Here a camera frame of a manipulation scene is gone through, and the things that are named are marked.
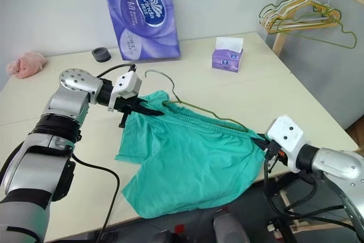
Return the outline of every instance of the purple tissue box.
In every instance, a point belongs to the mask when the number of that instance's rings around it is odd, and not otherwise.
[[[240,53],[230,50],[215,50],[212,54],[212,67],[225,71],[238,72],[242,54],[243,50]]]

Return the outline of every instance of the floor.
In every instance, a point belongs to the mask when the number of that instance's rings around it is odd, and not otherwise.
[[[230,204],[224,206],[241,222],[251,243],[277,243],[273,234],[268,232],[266,225],[270,219],[275,217],[263,192],[262,183],[258,183],[249,188],[241,197]],[[303,182],[296,182],[287,190],[287,195],[291,201],[298,200],[310,191],[310,186]],[[275,198],[277,204],[283,205],[282,200]],[[340,199],[325,184],[320,183],[316,196],[302,205],[298,212],[314,211],[332,205],[340,205]],[[190,212],[182,212],[174,215],[166,215],[151,220],[141,220],[136,223],[118,228],[118,239],[115,243],[140,243],[150,242],[153,235],[161,230],[174,230],[176,225],[183,224],[185,236],[191,242],[214,243],[214,232],[212,228],[213,216],[219,208],[199,209]],[[321,216],[343,220],[347,218],[344,210],[325,213]],[[328,230],[318,230],[312,232],[301,232],[295,235],[298,243],[320,242],[339,243],[350,242],[359,243],[356,235],[349,229],[336,228]]]

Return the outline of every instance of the gray wall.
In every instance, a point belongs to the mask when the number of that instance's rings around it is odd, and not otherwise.
[[[347,128],[364,115],[364,6],[353,0],[330,0],[330,5],[342,11],[345,30],[353,30],[358,36],[356,48],[349,50],[288,36],[280,58],[335,120]],[[339,27],[297,33],[353,44],[353,38],[341,33]],[[267,37],[269,46],[274,37]]]

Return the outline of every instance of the green wire hanger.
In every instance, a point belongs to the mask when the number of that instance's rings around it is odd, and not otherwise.
[[[303,15],[299,19],[293,20],[293,22],[299,23],[299,21],[300,21],[301,18],[308,17],[308,16],[312,16],[312,15],[313,14]],[[309,36],[305,36],[305,35],[301,35],[301,34],[293,34],[293,33],[290,33],[289,31],[280,30],[279,29],[279,26],[282,24],[283,21],[279,22],[279,24],[277,26],[277,29],[278,29],[279,32],[282,32],[284,34],[288,34],[288,35],[292,35],[292,36],[300,37],[300,38],[306,38],[306,39],[314,40],[314,41],[318,41],[318,42],[323,42],[323,43],[326,43],[326,44],[331,44],[331,45],[338,46],[338,47],[348,48],[348,49],[351,49],[351,50],[356,47],[357,42],[358,42],[358,38],[357,38],[356,34],[353,31],[344,31],[344,25],[340,22],[340,20],[335,19],[333,16],[331,16],[327,12],[323,12],[322,15],[325,16],[325,17],[330,17],[330,18],[332,18],[334,20],[334,22],[337,22],[341,26],[341,32],[343,34],[351,34],[354,37],[354,39],[355,39],[354,45],[350,47],[350,46],[346,46],[346,45],[343,45],[343,44],[338,44],[338,43],[334,43],[334,42],[322,40],[322,39],[319,39],[319,38],[313,38],[313,37],[309,37]]]
[[[164,106],[167,106],[168,107],[168,104],[183,104],[183,105],[188,105],[190,106],[191,108],[195,108],[195,109],[198,109],[198,110],[201,110],[201,111],[204,111],[204,112],[207,112],[207,113],[210,113],[212,115],[214,115],[214,117],[216,117],[217,119],[221,120],[221,121],[230,121],[230,122],[234,122],[236,123],[237,125],[241,126],[243,129],[237,129],[236,127],[232,127],[232,126],[228,126],[228,125],[218,125],[218,126],[222,126],[222,127],[225,127],[225,128],[229,128],[229,129],[233,129],[233,130],[237,130],[237,131],[241,131],[241,132],[248,132],[248,128],[243,125],[242,123],[236,121],[236,120],[233,120],[233,119],[230,119],[230,118],[221,118],[219,117],[218,115],[216,115],[214,112],[212,112],[211,110],[208,110],[208,109],[204,109],[204,108],[201,108],[199,106],[196,106],[196,105],[192,105],[188,102],[184,102],[182,101],[178,96],[177,94],[175,93],[175,82],[172,80],[172,78],[170,78],[167,74],[161,72],[161,71],[157,71],[155,69],[148,69],[144,72],[144,76],[143,78],[146,78],[147,77],[147,73],[148,72],[156,72],[158,74],[161,74],[163,75],[164,77],[168,78],[169,81],[172,83],[172,93],[173,95],[176,97],[177,101],[165,101],[163,102],[163,105]]]

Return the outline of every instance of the pink towel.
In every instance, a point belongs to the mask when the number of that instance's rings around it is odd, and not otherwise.
[[[30,77],[43,69],[46,59],[38,52],[27,52],[17,61],[7,65],[6,72],[18,79]]]

